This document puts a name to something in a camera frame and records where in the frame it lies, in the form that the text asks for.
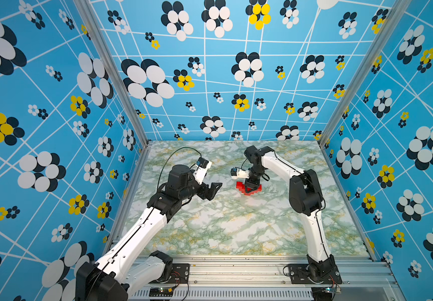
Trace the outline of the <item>long red lego brick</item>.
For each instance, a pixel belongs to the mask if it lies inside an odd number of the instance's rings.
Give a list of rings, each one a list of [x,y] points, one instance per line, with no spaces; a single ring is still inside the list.
[[[253,194],[261,192],[262,186],[261,186],[261,184],[259,184],[258,186],[255,186],[255,185],[247,186],[245,183],[237,181],[236,182],[236,189],[238,189],[239,192],[241,192],[245,196],[251,196]]]

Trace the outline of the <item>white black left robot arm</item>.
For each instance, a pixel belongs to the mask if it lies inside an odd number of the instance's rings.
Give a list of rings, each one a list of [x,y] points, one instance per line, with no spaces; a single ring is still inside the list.
[[[106,254],[94,263],[84,263],[77,272],[75,300],[128,300],[153,281],[165,282],[173,259],[153,252],[129,274],[135,260],[153,237],[194,196],[211,201],[221,183],[206,184],[204,178],[212,163],[199,158],[194,169],[177,164],[147,203],[136,224]]]

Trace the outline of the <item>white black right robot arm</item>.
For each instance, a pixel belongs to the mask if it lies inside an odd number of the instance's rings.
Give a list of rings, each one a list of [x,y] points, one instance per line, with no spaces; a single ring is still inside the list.
[[[271,147],[257,148],[251,145],[245,149],[244,155],[252,166],[247,170],[231,170],[232,178],[237,180],[236,188],[247,196],[259,192],[260,180],[269,180],[267,170],[283,179],[289,185],[289,204],[299,214],[307,240],[307,276],[314,283],[322,283],[327,279],[341,283],[338,267],[324,234],[322,211],[326,208],[326,201],[316,172],[292,165]]]

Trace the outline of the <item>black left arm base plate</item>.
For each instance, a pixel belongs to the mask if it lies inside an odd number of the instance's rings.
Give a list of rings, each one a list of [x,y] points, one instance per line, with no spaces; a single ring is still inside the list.
[[[173,263],[167,280],[154,280],[150,284],[188,284],[190,268],[188,263]]]

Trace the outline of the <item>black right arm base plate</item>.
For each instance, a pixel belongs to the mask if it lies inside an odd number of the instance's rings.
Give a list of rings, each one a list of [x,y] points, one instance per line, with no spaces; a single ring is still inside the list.
[[[282,271],[290,278],[292,284],[341,285],[343,283],[337,267],[319,268],[314,265],[289,264]]]

